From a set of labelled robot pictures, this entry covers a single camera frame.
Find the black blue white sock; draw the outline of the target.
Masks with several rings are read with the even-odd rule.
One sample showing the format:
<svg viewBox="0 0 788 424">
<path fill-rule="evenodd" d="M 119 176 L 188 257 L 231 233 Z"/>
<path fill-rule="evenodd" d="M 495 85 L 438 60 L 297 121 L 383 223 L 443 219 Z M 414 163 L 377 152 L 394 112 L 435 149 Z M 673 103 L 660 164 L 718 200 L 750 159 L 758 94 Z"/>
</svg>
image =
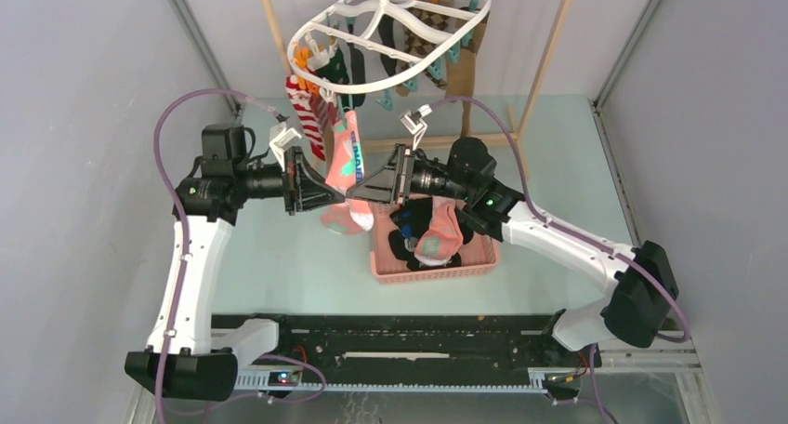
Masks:
<svg viewBox="0 0 788 424">
<path fill-rule="evenodd" d="M 406 263 L 409 271 L 432 270 L 432 267 L 419 261 L 415 256 L 418 242 L 430 226 L 432 211 L 433 199 L 424 197 L 406 201 L 388 215 L 395 225 L 395 230 L 387 237 L 390 250 L 397 260 Z"/>
</svg>

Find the pink green patterned sock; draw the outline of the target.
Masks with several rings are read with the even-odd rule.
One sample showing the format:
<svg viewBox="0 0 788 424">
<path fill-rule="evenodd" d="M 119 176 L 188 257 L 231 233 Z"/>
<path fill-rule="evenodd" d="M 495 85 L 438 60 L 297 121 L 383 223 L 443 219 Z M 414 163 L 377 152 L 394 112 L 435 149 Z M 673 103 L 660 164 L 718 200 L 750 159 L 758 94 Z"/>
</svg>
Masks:
<svg viewBox="0 0 788 424">
<path fill-rule="evenodd" d="M 462 244 L 456 203 L 449 198 L 433 197 L 432 220 L 427 232 L 419 240 L 416 257 L 427 265 L 447 262 Z"/>
</svg>

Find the red white striped sock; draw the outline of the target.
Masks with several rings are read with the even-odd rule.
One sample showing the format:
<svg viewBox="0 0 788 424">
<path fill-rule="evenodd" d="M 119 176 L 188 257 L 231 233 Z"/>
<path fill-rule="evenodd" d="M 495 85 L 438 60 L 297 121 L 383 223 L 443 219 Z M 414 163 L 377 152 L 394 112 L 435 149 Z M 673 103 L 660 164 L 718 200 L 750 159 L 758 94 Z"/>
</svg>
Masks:
<svg viewBox="0 0 788 424">
<path fill-rule="evenodd" d="M 310 105 L 312 93 L 300 86 L 298 78 L 295 75 L 286 77 L 284 88 L 295 110 L 296 117 L 302 125 L 304 135 L 309 140 L 313 155 L 318 160 L 325 162 L 326 152 L 321 125 Z"/>
</svg>

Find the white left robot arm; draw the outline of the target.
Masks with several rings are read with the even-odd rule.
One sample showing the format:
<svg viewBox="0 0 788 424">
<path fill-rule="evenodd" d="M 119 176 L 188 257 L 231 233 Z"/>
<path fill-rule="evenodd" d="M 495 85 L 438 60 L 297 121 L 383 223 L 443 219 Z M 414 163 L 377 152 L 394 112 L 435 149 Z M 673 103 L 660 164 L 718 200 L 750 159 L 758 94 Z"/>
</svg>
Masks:
<svg viewBox="0 0 788 424">
<path fill-rule="evenodd" d="M 246 141 L 253 136 L 240 125 L 205 127 L 192 171 L 179 184 L 166 184 L 177 203 L 164 298 L 144 350 L 125 358 L 125 373 L 164 398 L 223 402 L 241 367 L 259 356 L 284 364 L 293 355 L 293 339 L 270 319 L 247 319 L 213 338 L 211 305 L 220 262 L 247 201 L 281 198 L 285 212 L 294 215 L 344 197 L 311 167 L 296 128 L 279 123 L 271 129 L 273 164 L 251 154 Z"/>
</svg>

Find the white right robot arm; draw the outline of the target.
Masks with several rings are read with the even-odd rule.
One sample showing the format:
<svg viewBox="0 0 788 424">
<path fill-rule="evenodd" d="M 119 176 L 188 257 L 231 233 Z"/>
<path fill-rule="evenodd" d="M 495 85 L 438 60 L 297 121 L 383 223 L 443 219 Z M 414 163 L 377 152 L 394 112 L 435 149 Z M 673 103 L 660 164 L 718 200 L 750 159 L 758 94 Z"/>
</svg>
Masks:
<svg viewBox="0 0 788 424">
<path fill-rule="evenodd" d="M 579 350 L 604 340 L 646 349 L 663 339 L 663 324 L 678 296 L 664 249 L 651 241 L 642 246 L 614 243 L 558 219 L 498 180 L 496 167 L 487 146 L 476 138 L 456 140 L 444 163 L 398 144 L 388 161 L 347 195 L 388 205 L 416 194 L 458 200 L 458 217 L 474 232 L 584 274 L 602 297 L 553 315 L 540 342 L 542 357 L 553 366 L 567 364 Z"/>
</svg>

